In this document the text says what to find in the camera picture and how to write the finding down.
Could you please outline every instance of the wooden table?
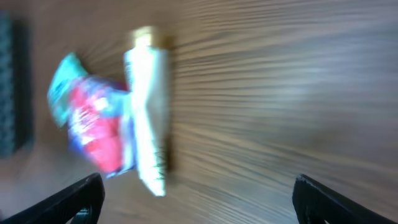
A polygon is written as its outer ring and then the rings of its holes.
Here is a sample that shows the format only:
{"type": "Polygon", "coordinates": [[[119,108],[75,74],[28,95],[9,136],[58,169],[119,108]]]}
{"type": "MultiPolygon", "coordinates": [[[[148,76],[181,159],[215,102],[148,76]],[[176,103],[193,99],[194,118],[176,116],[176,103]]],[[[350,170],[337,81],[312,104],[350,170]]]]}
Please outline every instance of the wooden table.
{"type": "Polygon", "coordinates": [[[175,37],[167,196],[106,180],[100,223],[296,223],[299,173],[398,222],[397,1],[2,4],[30,27],[35,105],[34,150],[0,161],[6,217],[96,170],[50,117],[59,61],[123,80],[124,36],[157,25],[175,37]]]}

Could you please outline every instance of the tube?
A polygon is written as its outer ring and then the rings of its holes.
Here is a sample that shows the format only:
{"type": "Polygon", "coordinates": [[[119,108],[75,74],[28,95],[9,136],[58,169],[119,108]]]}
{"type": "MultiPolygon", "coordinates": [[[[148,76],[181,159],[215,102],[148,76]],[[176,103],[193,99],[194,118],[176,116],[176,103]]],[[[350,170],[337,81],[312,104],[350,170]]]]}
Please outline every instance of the tube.
{"type": "Polygon", "coordinates": [[[165,195],[165,138],[169,131],[167,51],[155,27],[129,34],[124,64],[131,91],[139,177],[155,196],[165,195]]]}

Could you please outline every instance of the teal packet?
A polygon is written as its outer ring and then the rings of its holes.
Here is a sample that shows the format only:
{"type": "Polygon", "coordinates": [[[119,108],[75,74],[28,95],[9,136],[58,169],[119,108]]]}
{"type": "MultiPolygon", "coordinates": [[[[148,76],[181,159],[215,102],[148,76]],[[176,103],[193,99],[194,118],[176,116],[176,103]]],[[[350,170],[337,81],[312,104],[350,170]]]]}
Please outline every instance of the teal packet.
{"type": "Polygon", "coordinates": [[[69,53],[60,62],[47,93],[47,101],[52,116],[59,128],[68,121],[68,99],[72,81],[78,77],[84,77],[87,74],[88,73],[81,66],[78,57],[74,53],[69,53]]]}

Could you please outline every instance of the plastic wrapper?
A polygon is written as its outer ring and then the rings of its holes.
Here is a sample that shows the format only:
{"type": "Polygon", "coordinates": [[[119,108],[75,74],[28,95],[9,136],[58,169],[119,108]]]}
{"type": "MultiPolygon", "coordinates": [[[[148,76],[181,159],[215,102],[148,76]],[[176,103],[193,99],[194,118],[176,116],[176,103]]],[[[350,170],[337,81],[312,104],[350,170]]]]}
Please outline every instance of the plastic wrapper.
{"type": "Polygon", "coordinates": [[[68,99],[72,81],[86,75],[86,70],[81,66],[74,53],[68,54],[57,68],[47,93],[47,101],[54,121],[59,128],[68,121],[68,99]]]}
{"type": "Polygon", "coordinates": [[[129,92],[109,80],[78,77],[71,83],[68,135],[71,147],[107,177],[136,166],[134,123],[129,92]]]}

